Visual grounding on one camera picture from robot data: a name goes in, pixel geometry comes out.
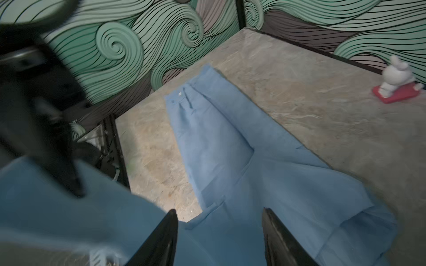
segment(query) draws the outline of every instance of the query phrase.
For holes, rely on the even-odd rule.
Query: beige stone surface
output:
[[[397,215],[392,265],[426,259],[426,93],[385,105],[381,76],[243,29],[117,120],[132,192],[180,220],[201,212],[164,95],[210,63],[335,170],[363,181]]]

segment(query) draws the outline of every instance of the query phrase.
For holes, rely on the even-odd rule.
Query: white rabbit figurine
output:
[[[408,63],[402,62],[396,55],[391,56],[391,65],[383,70],[382,75],[384,82],[378,92],[383,98],[391,97],[399,87],[416,80]],[[423,86],[418,83],[414,85],[414,89],[419,91],[423,89]]]

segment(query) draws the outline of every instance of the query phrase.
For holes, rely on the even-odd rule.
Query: white plastic object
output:
[[[382,76],[383,83],[379,88],[379,93],[383,98],[391,97],[399,87],[416,80],[410,70],[409,64],[401,61],[396,55],[391,56],[391,65],[383,70]],[[415,86],[414,89],[422,89],[422,87]]]

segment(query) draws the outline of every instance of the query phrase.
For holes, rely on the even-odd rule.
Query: red figurine base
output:
[[[379,93],[380,86],[375,86],[372,89],[372,91],[382,102],[394,103],[394,102],[399,102],[399,101],[402,101],[402,100],[405,100],[405,99],[413,98],[413,97],[416,97],[417,95],[419,95],[420,91],[416,91],[414,89],[415,84],[416,83],[411,82],[411,83],[408,83],[406,85],[399,87],[394,92],[394,94],[389,98],[383,98],[383,96],[380,95],[380,93]]]

